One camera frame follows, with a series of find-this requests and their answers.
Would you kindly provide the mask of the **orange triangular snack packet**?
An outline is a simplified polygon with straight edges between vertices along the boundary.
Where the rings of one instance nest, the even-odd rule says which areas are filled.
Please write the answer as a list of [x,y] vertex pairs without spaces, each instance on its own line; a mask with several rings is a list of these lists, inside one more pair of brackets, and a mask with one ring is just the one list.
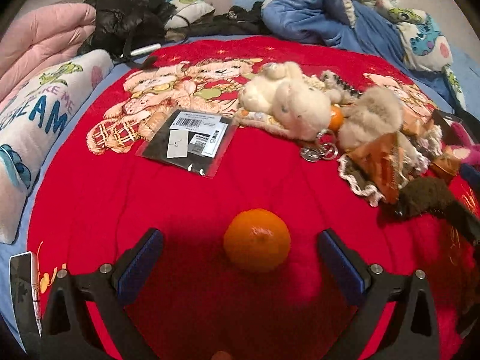
[[377,186],[386,203],[395,204],[398,201],[404,159],[398,133],[384,134],[350,151],[347,156]]

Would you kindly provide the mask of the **cartoon print pillow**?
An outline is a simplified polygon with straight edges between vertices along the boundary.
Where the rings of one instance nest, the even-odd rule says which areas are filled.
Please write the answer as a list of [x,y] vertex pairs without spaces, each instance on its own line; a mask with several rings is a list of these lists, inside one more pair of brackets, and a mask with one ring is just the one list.
[[1,242],[15,241],[25,201],[51,147],[113,69],[95,49],[30,79],[1,111]]

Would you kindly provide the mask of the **white plush rabbit toy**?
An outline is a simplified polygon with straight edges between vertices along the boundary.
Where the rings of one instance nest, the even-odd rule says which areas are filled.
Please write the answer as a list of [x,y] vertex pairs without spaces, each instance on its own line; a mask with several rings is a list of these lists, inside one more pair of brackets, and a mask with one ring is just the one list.
[[331,101],[291,61],[265,63],[238,92],[244,125],[292,140],[314,141],[329,127]]

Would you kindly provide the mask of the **pink quilted blanket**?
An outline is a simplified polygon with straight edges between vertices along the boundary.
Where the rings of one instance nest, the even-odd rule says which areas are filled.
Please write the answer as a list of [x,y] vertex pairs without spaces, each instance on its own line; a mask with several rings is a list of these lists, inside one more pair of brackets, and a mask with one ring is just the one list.
[[87,3],[58,3],[15,20],[1,39],[1,100],[48,67],[69,60],[95,30]]

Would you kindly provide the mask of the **small monster print pillow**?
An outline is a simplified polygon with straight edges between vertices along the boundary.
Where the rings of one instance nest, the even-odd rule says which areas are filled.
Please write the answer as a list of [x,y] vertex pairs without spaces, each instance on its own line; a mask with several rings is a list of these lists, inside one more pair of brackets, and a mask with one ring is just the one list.
[[215,10],[213,5],[203,0],[167,0],[167,2],[174,5],[175,10],[165,24],[166,30],[187,27]]

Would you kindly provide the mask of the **orange mandarin fruit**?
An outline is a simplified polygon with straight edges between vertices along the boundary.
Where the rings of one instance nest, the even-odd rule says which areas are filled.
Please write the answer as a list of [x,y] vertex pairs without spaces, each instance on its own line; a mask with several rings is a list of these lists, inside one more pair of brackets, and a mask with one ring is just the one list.
[[224,233],[224,250],[229,260],[250,272],[270,272],[290,252],[290,231],[276,214],[252,209],[236,215]]

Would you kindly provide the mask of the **smartphone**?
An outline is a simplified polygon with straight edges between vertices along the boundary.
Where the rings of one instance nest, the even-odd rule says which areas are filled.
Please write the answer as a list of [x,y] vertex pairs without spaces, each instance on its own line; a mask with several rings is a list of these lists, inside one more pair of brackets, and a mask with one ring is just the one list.
[[37,257],[30,251],[10,257],[10,297],[16,327],[27,353],[38,352],[41,340]]

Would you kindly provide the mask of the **small orange mandarin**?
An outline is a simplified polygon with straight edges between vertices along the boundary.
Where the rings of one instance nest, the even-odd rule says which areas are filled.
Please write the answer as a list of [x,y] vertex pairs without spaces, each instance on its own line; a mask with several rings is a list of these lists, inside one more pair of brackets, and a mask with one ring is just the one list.
[[334,133],[337,133],[337,131],[343,124],[343,120],[344,120],[344,116],[342,113],[342,109],[337,105],[332,105],[331,112],[330,112],[330,123],[329,123],[328,129],[330,129]]

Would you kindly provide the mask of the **black flat barcode packet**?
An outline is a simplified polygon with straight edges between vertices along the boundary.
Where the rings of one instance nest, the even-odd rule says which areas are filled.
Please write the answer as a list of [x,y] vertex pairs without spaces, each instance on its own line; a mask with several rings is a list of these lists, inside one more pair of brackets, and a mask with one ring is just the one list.
[[136,155],[212,178],[238,123],[218,114],[176,110]]

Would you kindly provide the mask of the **magenta plush bear toy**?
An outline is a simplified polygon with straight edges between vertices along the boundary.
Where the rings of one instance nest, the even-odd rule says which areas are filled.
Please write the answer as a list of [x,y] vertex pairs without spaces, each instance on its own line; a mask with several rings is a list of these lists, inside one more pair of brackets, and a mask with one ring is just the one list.
[[468,164],[474,169],[479,170],[480,166],[480,152],[479,144],[475,144],[467,133],[462,124],[453,122],[451,124],[456,138],[459,140],[459,145],[450,145],[451,153],[458,158],[462,164]]

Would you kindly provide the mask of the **black puffer jacket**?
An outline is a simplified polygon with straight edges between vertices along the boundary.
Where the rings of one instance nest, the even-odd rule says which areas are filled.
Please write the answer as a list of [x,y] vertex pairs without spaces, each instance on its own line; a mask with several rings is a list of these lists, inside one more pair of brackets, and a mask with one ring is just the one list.
[[166,24],[175,13],[168,0],[85,0],[95,9],[94,31],[77,51],[105,50],[114,61],[129,59],[133,50],[164,44]]

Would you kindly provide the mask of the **red cartoon bear quilt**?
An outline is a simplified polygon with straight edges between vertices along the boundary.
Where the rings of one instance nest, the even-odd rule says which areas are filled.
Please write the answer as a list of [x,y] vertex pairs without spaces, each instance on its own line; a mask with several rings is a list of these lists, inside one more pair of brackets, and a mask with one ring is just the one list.
[[[332,228],[366,261],[389,272],[425,271],[439,327],[439,358],[461,347],[456,331],[474,271],[473,248],[442,219],[388,222],[357,197],[335,161],[309,163],[299,147],[256,127],[239,128],[212,178],[110,150],[93,154],[87,133],[128,96],[121,82],[87,107],[38,189],[28,247],[42,273],[89,274],[114,263],[149,228],[163,251],[128,317],[160,359],[319,359],[349,324],[354,307],[317,254]],[[268,273],[228,259],[231,220],[265,209],[287,225],[289,255]]]

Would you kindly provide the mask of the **blue monster cartoon blanket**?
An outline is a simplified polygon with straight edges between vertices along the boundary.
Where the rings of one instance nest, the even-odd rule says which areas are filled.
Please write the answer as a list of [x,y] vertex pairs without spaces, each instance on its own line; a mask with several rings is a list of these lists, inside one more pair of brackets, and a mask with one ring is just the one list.
[[268,0],[261,15],[280,38],[382,57],[453,109],[465,107],[448,39],[424,10],[400,0]]

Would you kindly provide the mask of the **grey furry plush toy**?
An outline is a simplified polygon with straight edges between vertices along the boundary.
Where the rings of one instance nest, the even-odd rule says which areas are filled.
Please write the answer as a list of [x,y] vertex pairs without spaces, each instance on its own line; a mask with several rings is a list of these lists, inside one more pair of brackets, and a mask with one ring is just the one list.
[[352,151],[387,133],[399,133],[399,145],[411,166],[418,164],[418,152],[401,133],[403,104],[390,89],[381,86],[367,88],[353,106],[343,108],[343,115],[343,124],[337,131],[338,143],[343,151]]

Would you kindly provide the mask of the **metal keyring charm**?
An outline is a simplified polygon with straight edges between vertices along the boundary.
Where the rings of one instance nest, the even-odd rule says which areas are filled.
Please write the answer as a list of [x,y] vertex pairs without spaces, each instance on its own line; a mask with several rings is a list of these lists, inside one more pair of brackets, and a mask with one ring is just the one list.
[[334,160],[338,156],[337,138],[332,130],[324,129],[316,139],[300,149],[300,157],[310,163]]

